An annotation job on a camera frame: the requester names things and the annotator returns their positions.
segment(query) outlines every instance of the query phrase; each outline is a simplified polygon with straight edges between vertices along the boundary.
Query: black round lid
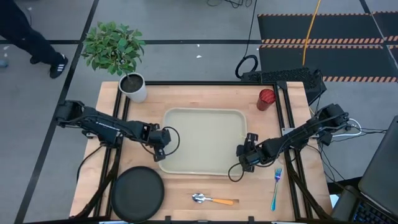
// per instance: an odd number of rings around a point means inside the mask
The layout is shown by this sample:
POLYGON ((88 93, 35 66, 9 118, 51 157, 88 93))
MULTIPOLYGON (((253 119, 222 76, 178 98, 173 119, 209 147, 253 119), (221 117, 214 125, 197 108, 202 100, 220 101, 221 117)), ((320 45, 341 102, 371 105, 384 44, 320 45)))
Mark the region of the black round lid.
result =
POLYGON ((139 223, 154 216, 162 205, 164 185, 160 175, 151 168, 137 166, 123 172, 111 193, 115 214, 130 223, 139 223))

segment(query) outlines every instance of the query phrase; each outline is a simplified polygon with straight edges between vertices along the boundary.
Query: red cup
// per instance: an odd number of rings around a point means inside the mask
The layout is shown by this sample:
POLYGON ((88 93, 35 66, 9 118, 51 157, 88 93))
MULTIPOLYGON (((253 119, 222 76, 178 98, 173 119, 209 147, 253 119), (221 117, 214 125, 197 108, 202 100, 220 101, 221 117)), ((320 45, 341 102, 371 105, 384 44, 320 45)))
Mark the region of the red cup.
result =
POLYGON ((275 102, 275 93, 272 90, 261 90, 259 99, 257 100, 257 109, 265 111, 275 102))

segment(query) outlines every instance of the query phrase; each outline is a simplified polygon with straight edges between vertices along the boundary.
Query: spoon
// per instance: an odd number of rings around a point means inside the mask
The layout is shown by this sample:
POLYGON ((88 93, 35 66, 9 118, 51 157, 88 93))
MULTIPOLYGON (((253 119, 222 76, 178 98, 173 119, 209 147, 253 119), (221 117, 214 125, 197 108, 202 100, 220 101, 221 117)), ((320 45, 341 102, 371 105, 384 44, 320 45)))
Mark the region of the spoon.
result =
POLYGON ((216 203, 222 203, 225 205, 233 205, 234 202, 232 200, 225 200, 225 199, 215 199, 215 198, 206 198, 204 194, 193 194, 192 199, 197 203, 203 203, 205 200, 209 200, 216 203))

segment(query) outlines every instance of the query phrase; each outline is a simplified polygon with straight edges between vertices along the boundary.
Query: white flower pot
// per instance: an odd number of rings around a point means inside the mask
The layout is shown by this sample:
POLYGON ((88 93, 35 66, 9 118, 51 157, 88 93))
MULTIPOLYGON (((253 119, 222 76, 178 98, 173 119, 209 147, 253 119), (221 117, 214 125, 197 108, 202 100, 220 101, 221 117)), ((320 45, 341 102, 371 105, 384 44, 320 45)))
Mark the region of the white flower pot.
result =
POLYGON ((128 98, 130 98, 133 102, 135 103, 142 103, 146 98, 147 98, 147 88, 145 86, 145 80, 144 77, 142 77, 141 74, 138 74, 136 72, 130 73, 128 75, 136 75, 142 79, 142 85, 141 87, 137 90, 137 88, 132 91, 128 92, 127 90, 122 89, 122 82, 127 82, 127 76, 123 76, 120 81, 119 81, 119 89, 122 93, 124 93, 128 98))

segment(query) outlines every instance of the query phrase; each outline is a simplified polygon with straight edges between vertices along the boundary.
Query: cream plastic tray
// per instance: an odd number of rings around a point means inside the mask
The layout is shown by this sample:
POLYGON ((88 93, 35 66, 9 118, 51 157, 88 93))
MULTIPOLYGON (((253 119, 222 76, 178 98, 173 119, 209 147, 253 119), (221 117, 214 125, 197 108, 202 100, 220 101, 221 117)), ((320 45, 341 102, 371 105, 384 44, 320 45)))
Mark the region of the cream plastic tray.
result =
MULTIPOLYGON (((172 108, 163 118, 163 127, 171 126, 180 134, 180 147, 159 162, 171 174, 227 175, 238 162, 236 146, 244 143, 248 131, 246 118, 238 110, 172 108)), ((165 153, 177 145, 177 134, 169 130, 172 141, 165 153)), ((241 175, 240 166, 231 175, 241 175)))

